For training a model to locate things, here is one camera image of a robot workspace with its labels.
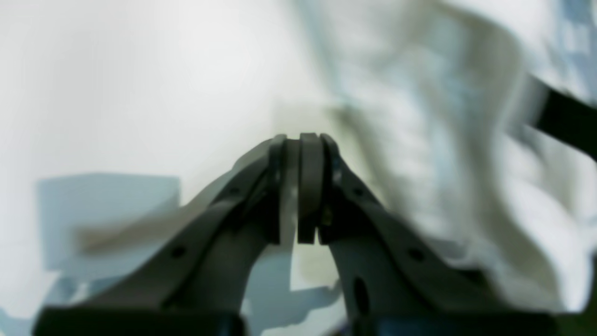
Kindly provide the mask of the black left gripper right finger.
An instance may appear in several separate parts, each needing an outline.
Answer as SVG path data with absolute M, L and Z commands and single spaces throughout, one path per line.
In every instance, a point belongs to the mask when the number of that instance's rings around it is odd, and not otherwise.
M 299 143 L 297 241 L 329 247 L 345 293 L 341 336 L 557 336 L 447 266 L 388 212 L 328 135 Z

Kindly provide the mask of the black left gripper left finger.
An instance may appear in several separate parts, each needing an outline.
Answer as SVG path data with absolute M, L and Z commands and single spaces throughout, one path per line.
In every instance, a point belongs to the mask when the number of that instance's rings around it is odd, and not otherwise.
M 205 211 L 106 291 L 47 307 L 36 336 L 244 336 L 240 316 L 252 266 L 281 242 L 286 136 L 237 172 Z

